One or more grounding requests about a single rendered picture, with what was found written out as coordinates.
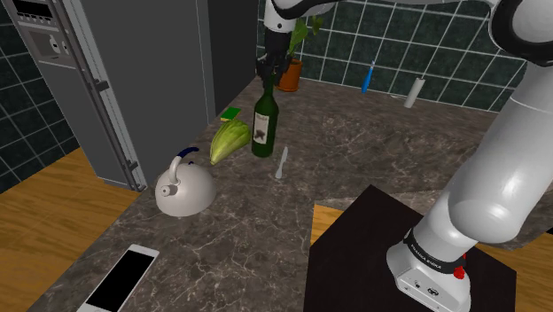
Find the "white plastic knife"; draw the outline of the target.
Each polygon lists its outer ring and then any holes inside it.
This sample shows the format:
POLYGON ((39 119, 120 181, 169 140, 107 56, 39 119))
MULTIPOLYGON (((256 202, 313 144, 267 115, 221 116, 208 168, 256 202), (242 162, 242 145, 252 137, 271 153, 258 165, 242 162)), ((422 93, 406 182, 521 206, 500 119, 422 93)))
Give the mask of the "white plastic knife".
POLYGON ((286 146, 283 149, 281 160, 279 162, 279 166, 278 166, 277 171, 275 173, 275 178, 276 179, 280 179, 283 176, 283 166, 284 166, 284 164, 287 160, 287 155, 288 155, 288 147, 286 146))

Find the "grey refrigerator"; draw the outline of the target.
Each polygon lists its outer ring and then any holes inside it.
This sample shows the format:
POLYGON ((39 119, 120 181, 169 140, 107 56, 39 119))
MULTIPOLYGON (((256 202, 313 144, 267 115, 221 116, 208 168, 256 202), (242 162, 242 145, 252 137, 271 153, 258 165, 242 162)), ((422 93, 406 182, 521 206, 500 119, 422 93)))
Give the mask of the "grey refrigerator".
POLYGON ((81 149, 141 191, 253 80, 261 0, 0 0, 0 191, 81 149))

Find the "green cabbage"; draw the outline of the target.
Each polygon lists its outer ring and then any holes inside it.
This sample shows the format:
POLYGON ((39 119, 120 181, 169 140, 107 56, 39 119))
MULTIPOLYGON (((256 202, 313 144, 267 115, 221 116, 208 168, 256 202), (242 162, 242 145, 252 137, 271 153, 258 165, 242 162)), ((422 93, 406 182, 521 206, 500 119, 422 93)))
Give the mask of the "green cabbage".
POLYGON ((225 121, 218 129, 210 147, 210 163, 216 165, 250 140, 250 129, 240 120, 225 121))

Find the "white smartphone with black screen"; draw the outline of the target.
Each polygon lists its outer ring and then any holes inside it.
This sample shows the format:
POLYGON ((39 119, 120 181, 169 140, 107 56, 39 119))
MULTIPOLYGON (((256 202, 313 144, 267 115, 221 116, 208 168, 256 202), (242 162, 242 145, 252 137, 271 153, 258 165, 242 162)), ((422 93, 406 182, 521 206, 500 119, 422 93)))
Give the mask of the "white smartphone with black screen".
POLYGON ((160 252, 132 244, 76 312, 120 312, 160 252))

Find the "dark robot stand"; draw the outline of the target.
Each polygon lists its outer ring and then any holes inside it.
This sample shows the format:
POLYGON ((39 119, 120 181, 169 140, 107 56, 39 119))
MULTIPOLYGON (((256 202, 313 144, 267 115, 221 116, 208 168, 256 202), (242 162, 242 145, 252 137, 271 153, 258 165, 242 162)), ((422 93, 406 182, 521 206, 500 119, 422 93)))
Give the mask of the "dark robot stand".
MULTIPOLYGON (((421 214, 369 186, 309 248, 303 312, 432 312, 398 290, 386 264, 421 214)), ((470 312, 516 312, 517 273, 473 247, 470 312)))

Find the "white cylinder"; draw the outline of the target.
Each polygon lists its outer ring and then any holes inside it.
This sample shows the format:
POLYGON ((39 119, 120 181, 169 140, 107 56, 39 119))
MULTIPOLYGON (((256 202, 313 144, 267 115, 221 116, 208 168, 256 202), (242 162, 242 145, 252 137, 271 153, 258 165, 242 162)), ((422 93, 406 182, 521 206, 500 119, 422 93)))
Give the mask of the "white cylinder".
POLYGON ((423 88, 425 79, 416 78, 410 88, 409 94, 406 96, 403 106, 406 108, 411 108, 419 95, 421 89, 423 88))

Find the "potted plant in orange pot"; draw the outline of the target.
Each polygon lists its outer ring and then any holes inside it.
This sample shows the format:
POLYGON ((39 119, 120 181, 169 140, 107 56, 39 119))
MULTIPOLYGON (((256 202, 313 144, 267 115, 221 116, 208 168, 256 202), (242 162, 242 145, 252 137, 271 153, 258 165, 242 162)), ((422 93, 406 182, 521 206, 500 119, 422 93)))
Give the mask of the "potted plant in orange pot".
POLYGON ((292 31, 290 46, 286 54, 288 67, 282 73, 281 79, 276 86, 281 91, 294 92, 299 88, 302 62, 295 58, 296 50, 305 39, 309 40, 309 35, 316 35, 323 24, 322 17, 311 16, 310 19, 313 22, 311 28, 308 28, 303 18, 296 21, 295 28, 292 31))

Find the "green wine bottle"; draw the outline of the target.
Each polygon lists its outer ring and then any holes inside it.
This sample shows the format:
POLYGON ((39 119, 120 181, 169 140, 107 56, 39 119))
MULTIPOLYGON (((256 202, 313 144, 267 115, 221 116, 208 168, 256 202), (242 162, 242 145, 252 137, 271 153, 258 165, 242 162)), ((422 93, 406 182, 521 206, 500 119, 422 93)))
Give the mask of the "green wine bottle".
POLYGON ((275 74, 264 82, 264 92, 254 107, 252 152, 255 156, 266 158, 274 149, 277 132, 279 108, 273 96, 275 74))

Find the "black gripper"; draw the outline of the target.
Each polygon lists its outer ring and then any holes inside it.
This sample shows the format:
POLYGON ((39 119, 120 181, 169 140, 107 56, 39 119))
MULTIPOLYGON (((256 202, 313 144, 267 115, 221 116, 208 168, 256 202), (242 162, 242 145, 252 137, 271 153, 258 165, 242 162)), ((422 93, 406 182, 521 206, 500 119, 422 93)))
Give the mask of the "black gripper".
POLYGON ((266 83, 269 78, 269 65, 272 61, 275 61, 274 67, 274 84, 278 85, 290 66, 290 56, 288 50, 292 33, 281 33, 265 28, 264 35, 264 47, 265 47, 265 59, 258 58, 256 60, 256 74, 260 76, 261 80, 266 83))

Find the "blue brush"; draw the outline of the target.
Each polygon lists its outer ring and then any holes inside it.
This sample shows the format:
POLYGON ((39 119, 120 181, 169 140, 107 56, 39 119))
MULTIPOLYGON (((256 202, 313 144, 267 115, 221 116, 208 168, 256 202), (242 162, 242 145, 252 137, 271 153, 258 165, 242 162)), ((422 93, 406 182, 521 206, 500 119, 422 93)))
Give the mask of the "blue brush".
POLYGON ((370 64, 370 67, 369 67, 369 71, 366 74, 366 76, 364 77, 364 80, 363 80, 363 83, 362 83, 362 93, 365 93, 367 91, 367 89, 369 88, 374 66, 375 66, 375 61, 372 60, 371 64, 370 64))

